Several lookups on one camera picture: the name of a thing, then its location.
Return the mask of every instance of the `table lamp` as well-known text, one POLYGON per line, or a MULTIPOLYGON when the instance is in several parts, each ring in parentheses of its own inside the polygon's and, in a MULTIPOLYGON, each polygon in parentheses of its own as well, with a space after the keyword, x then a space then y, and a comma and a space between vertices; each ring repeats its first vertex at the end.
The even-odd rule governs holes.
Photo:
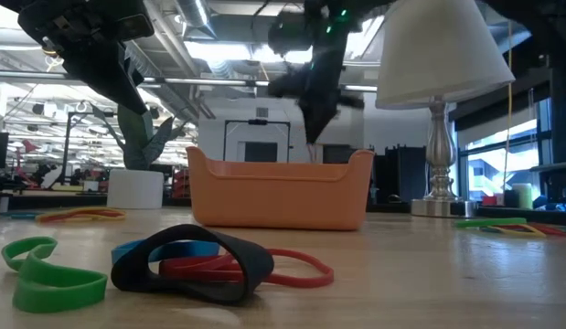
POLYGON ((447 128, 447 103, 502 88, 515 78, 474 0, 399 0, 385 15, 376 107, 429 107, 427 162, 432 190, 413 200, 416 216, 452 217, 452 204, 471 217, 473 204, 452 191, 457 150, 447 128))

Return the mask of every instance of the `potted plant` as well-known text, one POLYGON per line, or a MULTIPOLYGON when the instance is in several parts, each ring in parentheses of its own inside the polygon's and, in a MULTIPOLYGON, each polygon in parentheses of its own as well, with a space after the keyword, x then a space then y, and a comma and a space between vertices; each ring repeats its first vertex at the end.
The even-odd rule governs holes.
POLYGON ((102 120, 123 150, 126 170, 112 170, 108 187, 108 207, 124 209, 158 209, 163 205, 162 173, 151 172, 151 163, 163 153, 165 144, 177 138, 183 126, 173 129, 175 118, 166 119, 156 130, 149 111, 143 115, 118 106, 118 123, 124 142, 107 122, 98 107, 91 105, 93 114, 102 120))

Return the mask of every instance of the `white planter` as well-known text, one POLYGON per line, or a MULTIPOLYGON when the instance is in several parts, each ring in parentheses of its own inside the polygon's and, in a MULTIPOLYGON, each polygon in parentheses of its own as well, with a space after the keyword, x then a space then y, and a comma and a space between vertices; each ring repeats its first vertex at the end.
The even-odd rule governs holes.
POLYGON ((108 185, 108 207, 159 209, 163 206, 162 173, 140 170, 112 170, 108 185))

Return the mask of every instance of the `blue rubber band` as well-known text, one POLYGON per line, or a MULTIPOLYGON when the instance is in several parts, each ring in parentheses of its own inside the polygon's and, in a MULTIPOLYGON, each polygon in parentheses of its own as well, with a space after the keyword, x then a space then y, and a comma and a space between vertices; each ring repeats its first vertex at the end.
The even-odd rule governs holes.
MULTIPOLYGON (((128 251, 136 247, 142 240, 124 243, 112 250, 112 264, 118 261, 128 251)), ((149 262, 169 260, 173 258, 194 256, 216 256, 219 252, 219 244, 206 241, 179 241, 165 244, 155 249, 149 256, 149 262)))

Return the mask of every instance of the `lamp stem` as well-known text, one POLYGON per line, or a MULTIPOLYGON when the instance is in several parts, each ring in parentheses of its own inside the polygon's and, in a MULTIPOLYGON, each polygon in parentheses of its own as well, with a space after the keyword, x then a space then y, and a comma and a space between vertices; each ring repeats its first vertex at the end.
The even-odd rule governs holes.
POLYGON ((456 201, 459 198, 452 190, 454 180, 449 177, 449 167, 457 160, 457 149, 447 125, 445 102, 438 101, 430 107, 431 137, 427 145, 427 162, 431 165, 431 193, 425 200, 456 201))

